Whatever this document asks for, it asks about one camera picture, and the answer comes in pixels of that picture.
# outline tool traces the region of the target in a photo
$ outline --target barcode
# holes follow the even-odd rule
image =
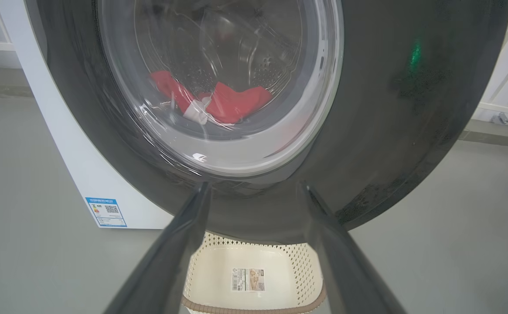
[[[232,290],[238,291],[238,274],[232,274]]]
[[[118,207],[105,205],[107,213],[118,213]]]

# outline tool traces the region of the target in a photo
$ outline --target qr code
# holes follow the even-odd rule
[[[105,205],[107,213],[118,213],[118,207]]]

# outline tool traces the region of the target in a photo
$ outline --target washing machine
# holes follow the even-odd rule
[[[508,1],[0,0],[98,227],[303,241],[298,182],[350,230],[412,191],[477,107]]]

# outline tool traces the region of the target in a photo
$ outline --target brown basket rim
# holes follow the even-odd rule
[[[208,314],[302,314],[315,310],[325,300],[327,292],[325,290],[325,284],[322,282],[322,290],[320,295],[310,304],[298,307],[280,308],[277,310],[240,310],[236,308],[225,308],[215,306],[205,306],[203,304],[197,304],[190,301],[184,295],[182,295],[182,305],[186,306],[192,311],[204,312]]]

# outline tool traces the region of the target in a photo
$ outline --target round glass door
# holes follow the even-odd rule
[[[121,110],[170,162],[267,173],[327,117],[343,55],[337,0],[104,0],[98,11]]]

